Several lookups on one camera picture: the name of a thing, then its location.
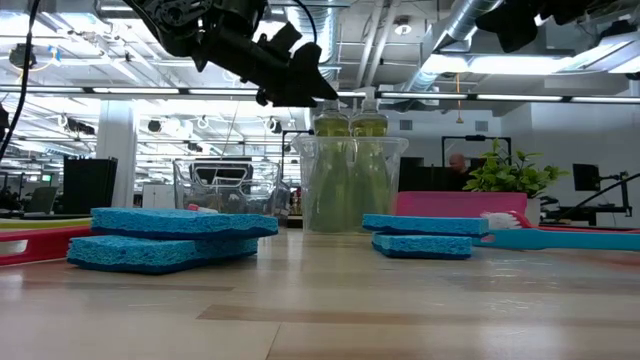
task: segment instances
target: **green liquid bottle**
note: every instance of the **green liquid bottle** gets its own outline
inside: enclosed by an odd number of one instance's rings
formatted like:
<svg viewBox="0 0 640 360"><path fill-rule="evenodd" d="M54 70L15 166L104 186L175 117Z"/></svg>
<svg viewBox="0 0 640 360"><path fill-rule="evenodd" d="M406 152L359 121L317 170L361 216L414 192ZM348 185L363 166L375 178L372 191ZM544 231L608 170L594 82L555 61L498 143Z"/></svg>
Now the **green liquid bottle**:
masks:
<svg viewBox="0 0 640 360"><path fill-rule="evenodd" d="M325 101L313 120L316 136L349 136L349 118L340 112L338 101Z"/></svg>
<svg viewBox="0 0 640 360"><path fill-rule="evenodd" d="M351 119L353 136L368 138L358 143L351 178L351 203L355 207L352 221L355 223L354 228L359 231L362 231L364 214L389 214L391 211L385 143L375 139L386 136L387 128L387 117L378 112L378 102L373 98L365 99L362 102L362 112Z"/></svg>
<svg viewBox="0 0 640 360"><path fill-rule="evenodd" d="M309 206L305 206L308 228L320 233L351 231L348 141L330 141L329 137L348 137L349 119L340 113L337 101L325 101L322 113L314 119L318 137L316 162L309 181Z"/></svg>

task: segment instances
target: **clear plastic bin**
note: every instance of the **clear plastic bin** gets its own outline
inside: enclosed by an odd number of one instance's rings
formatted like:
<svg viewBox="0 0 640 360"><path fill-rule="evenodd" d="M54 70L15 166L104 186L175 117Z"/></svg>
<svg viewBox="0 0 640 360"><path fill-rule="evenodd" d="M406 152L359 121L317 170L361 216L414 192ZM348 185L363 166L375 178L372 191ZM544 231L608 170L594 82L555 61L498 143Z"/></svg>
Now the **clear plastic bin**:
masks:
<svg viewBox="0 0 640 360"><path fill-rule="evenodd" d="M173 177L177 209L195 204L226 214L288 214L290 190L273 162L176 160Z"/></svg>
<svg viewBox="0 0 640 360"><path fill-rule="evenodd" d="M305 232L362 232L363 214L392 214L407 139L301 137Z"/></svg>

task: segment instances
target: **blue sponge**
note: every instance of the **blue sponge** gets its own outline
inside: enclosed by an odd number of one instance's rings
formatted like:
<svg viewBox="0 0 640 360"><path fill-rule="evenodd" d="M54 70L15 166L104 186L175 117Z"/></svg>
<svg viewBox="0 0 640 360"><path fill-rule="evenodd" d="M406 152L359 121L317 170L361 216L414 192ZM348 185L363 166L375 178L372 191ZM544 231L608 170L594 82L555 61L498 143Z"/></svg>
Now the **blue sponge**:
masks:
<svg viewBox="0 0 640 360"><path fill-rule="evenodd" d="M95 232L146 239L249 239L278 233L278 219L256 214L126 208L97 208L91 214Z"/></svg>
<svg viewBox="0 0 640 360"><path fill-rule="evenodd" d="M462 260L471 256L471 237L374 234L373 248L388 257Z"/></svg>
<svg viewBox="0 0 640 360"><path fill-rule="evenodd" d="M481 238L489 233L489 220L483 218L365 215L362 226L367 230L399 235L463 235Z"/></svg>
<svg viewBox="0 0 640 360"><path fill-rule="evenodd" d="M258 251L258 239L155 241L105 235L71 239L67 261L85 269L166 274Z"/></svg>

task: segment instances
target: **person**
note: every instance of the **person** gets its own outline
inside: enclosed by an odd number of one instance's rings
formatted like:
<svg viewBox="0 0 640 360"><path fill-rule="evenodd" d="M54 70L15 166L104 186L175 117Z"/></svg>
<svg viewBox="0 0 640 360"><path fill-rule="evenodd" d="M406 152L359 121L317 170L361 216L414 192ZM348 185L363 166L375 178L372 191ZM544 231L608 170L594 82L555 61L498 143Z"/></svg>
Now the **person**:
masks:
<svg viewBox="0 0 640 360"><path fill-rule="evenodd" d="M451 154L449 156L449 174L447 181L447 190L462 191L467 185L467 181L471 180L469 174L471 170L467 168L464 155L460 153Z"/></svg>

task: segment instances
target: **table surface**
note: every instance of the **table surface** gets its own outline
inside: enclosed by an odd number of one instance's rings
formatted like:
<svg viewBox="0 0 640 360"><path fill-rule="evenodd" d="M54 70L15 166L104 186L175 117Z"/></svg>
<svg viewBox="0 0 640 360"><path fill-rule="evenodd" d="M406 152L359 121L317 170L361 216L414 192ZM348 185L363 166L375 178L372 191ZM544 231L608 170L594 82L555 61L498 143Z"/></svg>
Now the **table surface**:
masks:
<svg viewBox="0 0 640 360"><path fill-rule="evenodd" d="M367 236L260 240L164 276L0 268L0 357L640 359L636 253L474 249L389 259Z"/></svg>

